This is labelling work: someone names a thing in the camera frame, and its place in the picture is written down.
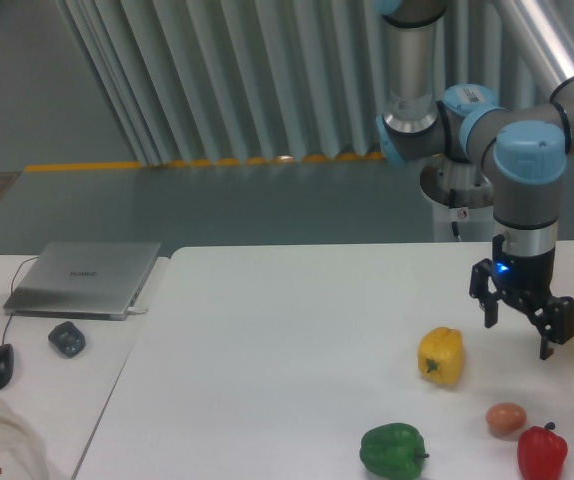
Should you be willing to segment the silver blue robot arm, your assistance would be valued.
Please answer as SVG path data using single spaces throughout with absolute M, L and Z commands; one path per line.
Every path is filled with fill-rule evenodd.
M 433 47 L 444 1 L 379 1 L 390 38 L 389 100 L 376 119 L 386 159 L 443 155 L 468 164 L 493 189 L 492 255 L 476 263 L 469 293 L 487 326 L 505 304 L 540 336 L 542 359 L 574 337 L 574 300 L 550 284 L 563 176 L 574 154 L 574 36 L 551 1 L 498 1 L 495 9 L 547 102 L 499 106 L 483 86 L 433 95 Z

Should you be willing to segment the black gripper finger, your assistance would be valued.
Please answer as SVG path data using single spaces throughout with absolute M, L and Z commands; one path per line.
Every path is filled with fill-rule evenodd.
M 554 349 L 574 337 L 574 298 L 545 294 L 519 299 L 521 311 L 540 335 L 539 358 L 547 360 Z
M 491 259 L 483 259 L 472 266 L 469 295 L 479 302 L 484 312 L 484 326 L 489 329 L 498 322 L 498 301 L 501 294 L 491 289 L 493 282 L 493 262 Z

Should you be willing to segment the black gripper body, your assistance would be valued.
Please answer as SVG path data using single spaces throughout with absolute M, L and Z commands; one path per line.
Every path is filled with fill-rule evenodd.
M 495 286 L 491 289 L 501 294 L 499 301 L 523 313 L 520 298 L 552 294 L 555 233 L 555 228 L 501 228 L 493 236 L 491 260 Z

